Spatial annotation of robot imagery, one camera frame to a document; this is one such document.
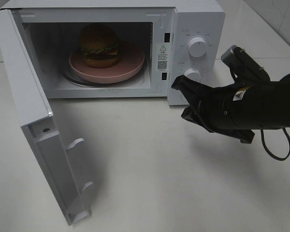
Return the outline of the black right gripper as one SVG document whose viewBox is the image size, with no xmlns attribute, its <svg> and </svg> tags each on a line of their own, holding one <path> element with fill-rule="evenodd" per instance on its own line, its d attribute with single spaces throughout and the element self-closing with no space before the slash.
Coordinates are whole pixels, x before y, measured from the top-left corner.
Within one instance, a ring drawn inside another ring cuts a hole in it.
<svg viewBox="0 0 290 232">
<path fill-rule="evenodd" d="M 208 132 L 215 132 L 240 140 L 244 144 L 252 143 L 254 132 L 241 129 L 231 117 L 231 89 L 212 88 L 190 80 L 185 75 L 175 78 L 172 89 L 179 90 L 193 108 L 184 109 L 181 117 L 203 127 Z"/>
</svg>

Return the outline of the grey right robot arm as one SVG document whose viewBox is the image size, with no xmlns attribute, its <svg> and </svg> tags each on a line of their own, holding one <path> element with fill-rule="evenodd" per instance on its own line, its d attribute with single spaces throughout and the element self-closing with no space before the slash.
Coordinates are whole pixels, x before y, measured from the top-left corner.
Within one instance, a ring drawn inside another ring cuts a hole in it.
<svg viewBox="0 0 290 232">
<path fill-rule="evenodd" d="M 239 82 L 209 87 L 182 75 L 172 88 L 189 106 L 182 118 L 214 132 L 251 143 L 253 130 L 290 128 L 290 74 L 280 81 Z"/>
</svg>

